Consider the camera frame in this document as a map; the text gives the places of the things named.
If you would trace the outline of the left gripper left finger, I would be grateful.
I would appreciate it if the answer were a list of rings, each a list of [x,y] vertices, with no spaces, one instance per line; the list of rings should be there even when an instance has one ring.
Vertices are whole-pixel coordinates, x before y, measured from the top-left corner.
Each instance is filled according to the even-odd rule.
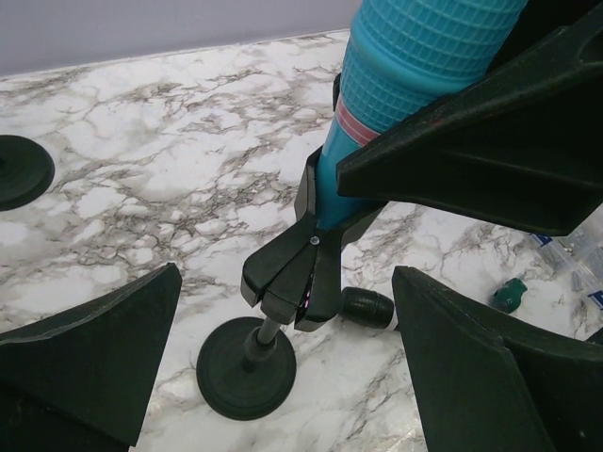
[[[168,263],[1,335],[4,451],[127,451],[138,442],[180,296]]]

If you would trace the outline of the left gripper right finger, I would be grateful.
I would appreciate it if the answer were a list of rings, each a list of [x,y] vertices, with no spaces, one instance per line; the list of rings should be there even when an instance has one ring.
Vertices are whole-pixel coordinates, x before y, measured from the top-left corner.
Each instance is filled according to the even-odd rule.
[[[413,267],[392,286],[429,450],[601,449],[600,333],[535,327]]]

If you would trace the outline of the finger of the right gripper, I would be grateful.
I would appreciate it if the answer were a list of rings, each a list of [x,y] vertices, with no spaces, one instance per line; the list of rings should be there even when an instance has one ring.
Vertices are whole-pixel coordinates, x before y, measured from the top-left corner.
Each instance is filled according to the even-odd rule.
[[[336,168],[342,196],[567,235],[602,202],[602,7],[531,4],[496,68]]]

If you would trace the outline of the black microphone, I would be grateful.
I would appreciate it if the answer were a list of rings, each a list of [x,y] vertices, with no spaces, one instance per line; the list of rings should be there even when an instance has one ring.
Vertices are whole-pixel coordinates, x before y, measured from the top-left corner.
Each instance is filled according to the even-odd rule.
[[[362,327],[385,331],[399,330],[394,301],[376,291],[345,287],[341,292],[339,315]]]

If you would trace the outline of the blue microphone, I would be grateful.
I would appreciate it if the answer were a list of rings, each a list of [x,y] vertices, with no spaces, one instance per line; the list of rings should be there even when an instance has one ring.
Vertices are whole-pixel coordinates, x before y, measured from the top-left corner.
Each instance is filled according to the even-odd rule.
[[[366,0],[351,26],[317,166],[318,227],[365,200],[338,195],[336,164],[437,98],[483,78],[525,8],[508,0]]]

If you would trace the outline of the black round-base stand with clip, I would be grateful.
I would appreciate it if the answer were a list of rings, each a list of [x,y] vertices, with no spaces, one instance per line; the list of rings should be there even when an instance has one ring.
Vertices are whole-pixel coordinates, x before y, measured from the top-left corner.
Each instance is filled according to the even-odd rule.
[[[317,226],[319,152],[305,162],[294,203],[296,221],[244,262],[240,291],[263,318],[229,320],[201,347],[196,378],[207,405],[237,421],[264,417],[279,408],[293,387],[297,362],[281,328],[311,332],[341,309],[341,253],[357,241],[383,210],[363,208],[339,226]]]

